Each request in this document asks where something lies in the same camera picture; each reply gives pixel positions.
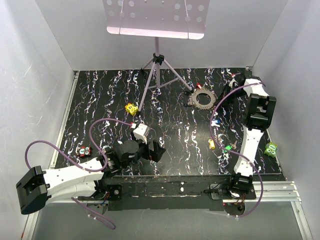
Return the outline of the metal key ring disc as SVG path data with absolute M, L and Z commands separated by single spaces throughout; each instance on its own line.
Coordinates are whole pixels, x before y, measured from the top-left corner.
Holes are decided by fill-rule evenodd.
M 187 106 L 200 110 L 210 110 L 214 107 L 216 96 L 207 88 L 196 89 L 189 95 Z

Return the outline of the red tag key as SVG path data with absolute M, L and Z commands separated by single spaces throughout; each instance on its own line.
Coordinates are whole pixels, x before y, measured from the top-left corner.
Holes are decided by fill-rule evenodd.
M 196 86 L 197 86 L 197 88 L 198 88 L 199 90 L 202 90 L 202 89 L 203 89 L 203 87 L 202 87 L 201 84 L 199 84 L 199 83 L 197 83 Z

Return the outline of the yellow tag key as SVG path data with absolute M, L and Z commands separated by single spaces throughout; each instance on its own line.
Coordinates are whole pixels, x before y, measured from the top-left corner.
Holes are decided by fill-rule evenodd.
M 216 145 L 215 145 L 215 142 L 214 142 L 213 139 L 209 139 L 209 140 L 208 140 L 208 144 L 209 144 L 209 148 L 210 148 L 211 150 L 214 150 L 214 149 L 216 148 Z

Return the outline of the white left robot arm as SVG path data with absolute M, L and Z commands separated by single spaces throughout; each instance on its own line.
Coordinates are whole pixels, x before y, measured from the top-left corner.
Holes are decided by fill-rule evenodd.
M 142 140 L 127 140 L 114 149 L 79 166 L 58 169 L 30 167 L 16 184 L 20 212 L 35 213 L 47 204 L 75 197 L 90 197 L 101 200 L 112 190 L 101 180 L 120 173 L 140 159 L 159 162 L 166 149 L 153 141 L 153 148 Z

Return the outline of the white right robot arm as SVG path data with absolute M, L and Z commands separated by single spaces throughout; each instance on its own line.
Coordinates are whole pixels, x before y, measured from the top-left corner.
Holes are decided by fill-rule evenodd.
M 264 132 L 270 127 L 277 99 L 270 96 L 263 88 L 262 81 L 257 76 L 247 73 L 243 75 L 243 88 L 235 90 L 238 85 L 234 80 L 224 86 L 218 100 L 232 93 L 226 102 L 243 95 L 248 96 L 242 115 L 243 140 L 240 156 L 233 168 L 230 183 L 226 186 L 227 195 L 237 199 L 249 194 L 253 188 L 254 162 L 259 142 Z

